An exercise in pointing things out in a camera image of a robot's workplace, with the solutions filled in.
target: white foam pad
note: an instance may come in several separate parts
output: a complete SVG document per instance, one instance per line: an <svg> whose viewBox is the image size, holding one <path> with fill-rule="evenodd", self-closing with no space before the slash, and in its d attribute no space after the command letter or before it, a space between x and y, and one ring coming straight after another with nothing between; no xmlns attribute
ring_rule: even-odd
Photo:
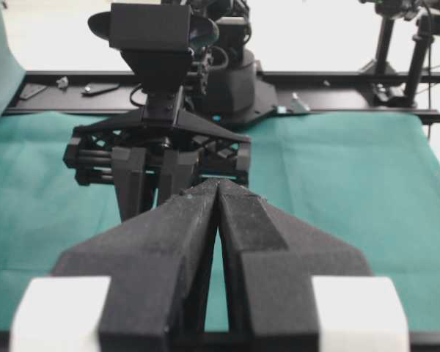
<svg viewBox="0 0 440 352"><path fill-rule="evenodd" d="M15 313L11 352L99 352L98 324L111 278L33 279Z"/></svg>
<svg viewBox="0 0 440 352"><path fill-rule="evenodd" d="M314 276L320 352L409 352L406 316L386 277Z"/></svg>

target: metal stand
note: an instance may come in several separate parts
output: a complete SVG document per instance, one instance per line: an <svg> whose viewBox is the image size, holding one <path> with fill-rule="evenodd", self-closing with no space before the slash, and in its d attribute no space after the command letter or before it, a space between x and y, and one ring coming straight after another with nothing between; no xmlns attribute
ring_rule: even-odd
<svg viewBox="0 0 440 352"><path fill-rule="evenodd" d="M362 74L379 76L387 73L395 73L395 70L388 63L389 46L391 44L394 27L395 20L383 17L375 59L361 69Z"/></svg>

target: black 3d-printed part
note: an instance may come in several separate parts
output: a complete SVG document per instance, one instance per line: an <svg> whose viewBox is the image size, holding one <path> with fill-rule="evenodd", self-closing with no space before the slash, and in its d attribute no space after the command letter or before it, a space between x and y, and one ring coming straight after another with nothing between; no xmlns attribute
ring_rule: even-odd
<svg viewBox="0 0 440 352"><path fill-rule="evenodd" d="M215 179L69 249L53 275L111 277L103 351L172 351L202 336L218 228L230 334L251 351L317 351L312 276L372 275L359 250Z"/></svg>
<svg viewBox="0 0 440 352"><path fill-rule="evenodd" d="M119 340L133 342L129 351L167 351L172 329L202 332L217 183L174 196L62 254L54 276L111 276L99 326L103 351L118 351Z"/></svg>
<svg viewBox="0 0 440 352"><path fill-rule="evenodd" d="M311 276L371 275L363 254L233 183L219 204L230 328L254 351L318 348Z"/></svg>

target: metal frame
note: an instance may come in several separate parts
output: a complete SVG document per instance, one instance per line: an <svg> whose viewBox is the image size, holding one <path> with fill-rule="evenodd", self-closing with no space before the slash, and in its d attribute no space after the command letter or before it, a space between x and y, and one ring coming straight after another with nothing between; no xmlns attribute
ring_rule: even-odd
<svg viewBox="0 0 440 352"><path fill-rule="evenodd" d="M293 104L293 93L309 105L310 109L302 114L322 114L334 111L396 111L417 115L424 125L440 123L440 110L414 108L389 108L378 106L373 101L372 84L398 86L407 81L408 73L389 73L386 75L349 72L257 72L264 82L276 87L279 104ZM56 78L67 76L70 87L67 91L58 89ZM110 92L93 98L80 95L89 82L120 83L116 92ZM428 83L427 73L422 74L422 83ZM432 73L431 83L440 84L440 73ZM44 92L28 101L19 100L26 83L48 85ZM31 71L26 74L4 115L31 114L54 110L68 114L109 116L135 109L129 101L130 91L137 85L131 72L114 71ZM275 114L275 117L296 116L296 112ZM228 128L244 128L223 124Z"/></svg>

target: green tablecloth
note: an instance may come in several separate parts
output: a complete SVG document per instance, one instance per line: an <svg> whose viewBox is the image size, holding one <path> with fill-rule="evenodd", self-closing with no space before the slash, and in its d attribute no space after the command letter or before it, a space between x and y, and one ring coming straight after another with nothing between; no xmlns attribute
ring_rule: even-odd
<svg viewBox="0 0 440 352"><path fill-rule="evenodd" d="M73 126L93 121L0 120L0 329L33 276L119 221L114 189L79 187L62 163ZM360 248L377 274L393 278L410 327L440 330L440 166L419 120L339 113L271 119L247 133L252 190ZM219 246L207 328L227 329Z"/></svg>

